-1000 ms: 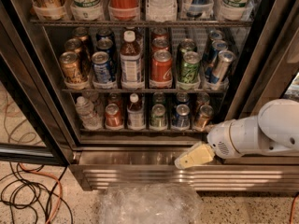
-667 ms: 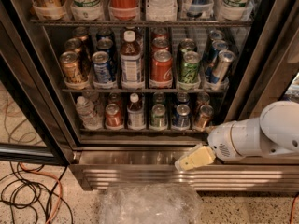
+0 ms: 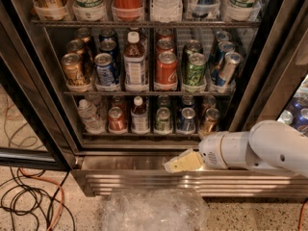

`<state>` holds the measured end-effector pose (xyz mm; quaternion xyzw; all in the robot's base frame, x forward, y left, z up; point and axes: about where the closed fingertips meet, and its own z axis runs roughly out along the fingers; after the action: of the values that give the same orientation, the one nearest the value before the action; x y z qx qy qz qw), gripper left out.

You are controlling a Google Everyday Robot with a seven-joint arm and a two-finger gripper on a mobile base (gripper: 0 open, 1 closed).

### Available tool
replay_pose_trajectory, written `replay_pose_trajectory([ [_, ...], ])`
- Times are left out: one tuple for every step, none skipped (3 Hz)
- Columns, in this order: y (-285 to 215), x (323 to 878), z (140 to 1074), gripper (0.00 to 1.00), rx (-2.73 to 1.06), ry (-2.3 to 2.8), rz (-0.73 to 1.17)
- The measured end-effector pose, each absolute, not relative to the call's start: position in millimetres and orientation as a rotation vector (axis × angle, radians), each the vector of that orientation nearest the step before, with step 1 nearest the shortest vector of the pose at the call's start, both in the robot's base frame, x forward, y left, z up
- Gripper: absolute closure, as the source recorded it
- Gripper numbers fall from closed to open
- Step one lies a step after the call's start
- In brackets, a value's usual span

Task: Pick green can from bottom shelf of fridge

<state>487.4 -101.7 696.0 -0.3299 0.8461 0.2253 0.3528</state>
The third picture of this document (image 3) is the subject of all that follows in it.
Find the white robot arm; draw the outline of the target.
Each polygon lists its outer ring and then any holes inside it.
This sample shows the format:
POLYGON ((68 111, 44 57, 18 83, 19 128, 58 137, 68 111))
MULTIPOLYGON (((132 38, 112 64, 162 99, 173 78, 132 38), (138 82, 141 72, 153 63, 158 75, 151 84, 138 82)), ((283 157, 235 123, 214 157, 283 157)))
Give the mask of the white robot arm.
POLYGON ((248 132, 215 132, 197 150, 188 149, 164 163, 166 171, 244 168, 273 175, 308 177, 308 137, 275 120, 255 124, 248 132))

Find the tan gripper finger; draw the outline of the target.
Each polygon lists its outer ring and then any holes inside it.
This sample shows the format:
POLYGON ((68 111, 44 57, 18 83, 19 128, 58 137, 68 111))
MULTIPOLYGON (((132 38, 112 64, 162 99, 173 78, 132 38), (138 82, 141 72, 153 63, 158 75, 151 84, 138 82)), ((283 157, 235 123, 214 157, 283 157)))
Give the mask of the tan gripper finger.
POLYGON ((182 171, 194 171, 202 168, 203 159, 198 152, 187 149, 180 155, 164 163, 167 172, 177 173, 182 171))

